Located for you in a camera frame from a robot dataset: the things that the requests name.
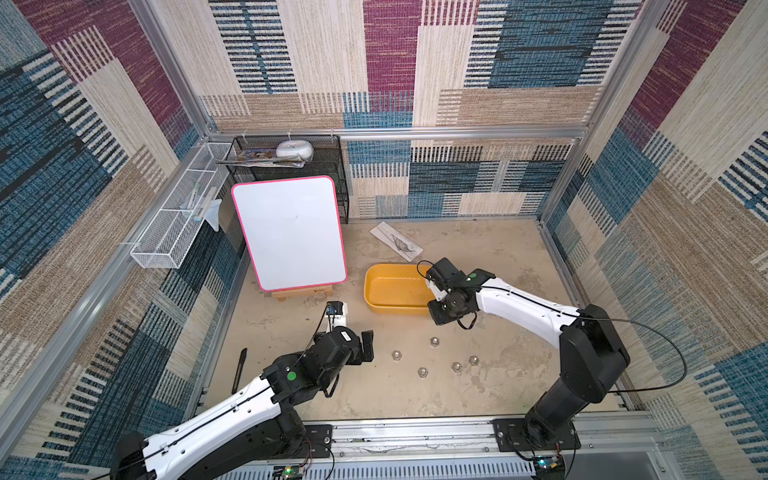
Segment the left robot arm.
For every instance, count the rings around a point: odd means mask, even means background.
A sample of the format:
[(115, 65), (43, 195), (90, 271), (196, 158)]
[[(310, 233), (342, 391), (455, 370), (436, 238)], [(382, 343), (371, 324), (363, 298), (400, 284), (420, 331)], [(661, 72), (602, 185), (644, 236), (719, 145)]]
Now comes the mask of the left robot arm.
[(282, 355), (242, 390), (164, 432), (125, 435), (109, 479), (214, 479), (250, 461), (297, 457), (306, 428), (298, 405), (331, 397), (341, 370), (374, 358), (374, 333), (337, 326), (303, 352)]

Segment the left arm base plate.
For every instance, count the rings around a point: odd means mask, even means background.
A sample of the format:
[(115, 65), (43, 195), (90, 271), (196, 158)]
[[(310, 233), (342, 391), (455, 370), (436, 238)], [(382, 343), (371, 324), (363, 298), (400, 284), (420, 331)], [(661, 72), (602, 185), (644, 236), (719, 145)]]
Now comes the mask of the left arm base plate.
[(285, 458), (297, 463), (330, 460), (334, 427), (330, 423), (308, 424), (304, 432), (291, 440)]

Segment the yellow plastic storage box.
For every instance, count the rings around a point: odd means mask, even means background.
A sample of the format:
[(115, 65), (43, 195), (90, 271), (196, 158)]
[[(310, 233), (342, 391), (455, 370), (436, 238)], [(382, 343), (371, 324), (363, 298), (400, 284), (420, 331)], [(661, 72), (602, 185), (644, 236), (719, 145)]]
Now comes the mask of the yellow plastic storage box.
[(413, 264), (376, 264), (366, 272), (364, 300), (374, 313), (428, 316), (428, 303), (434, 299)]

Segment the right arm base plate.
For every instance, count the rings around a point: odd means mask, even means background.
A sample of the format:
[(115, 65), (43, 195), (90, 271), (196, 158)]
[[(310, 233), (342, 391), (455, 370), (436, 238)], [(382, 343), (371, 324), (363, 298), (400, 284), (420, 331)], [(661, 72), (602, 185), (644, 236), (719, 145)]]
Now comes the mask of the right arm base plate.
[(510, 417), (493, 419), (491, 426), (500, 452), (578, 450), (582, 446), (572, 422), (552, 430), (523, 417)]

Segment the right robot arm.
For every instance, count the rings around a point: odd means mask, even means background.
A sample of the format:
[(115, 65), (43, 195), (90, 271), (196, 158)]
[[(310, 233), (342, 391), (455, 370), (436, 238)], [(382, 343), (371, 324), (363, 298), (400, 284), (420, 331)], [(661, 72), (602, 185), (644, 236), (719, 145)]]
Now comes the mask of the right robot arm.
[(468, 274), (446, 259), (422, 274), (433, 299), (427, 304), (437, 325), (455, 323), (470, 330), (479, 316), (506, 320), (526, 331), (557, 357), (559, 373), (507, 438), (514, 447), (554, 449), (565, 440), (572, 448), (572, 420), (601, 403), (630, 365), (630, 355), (613, 321), (600, 307), (575, 307), (546, 300), (516, 288), (494, 274)]

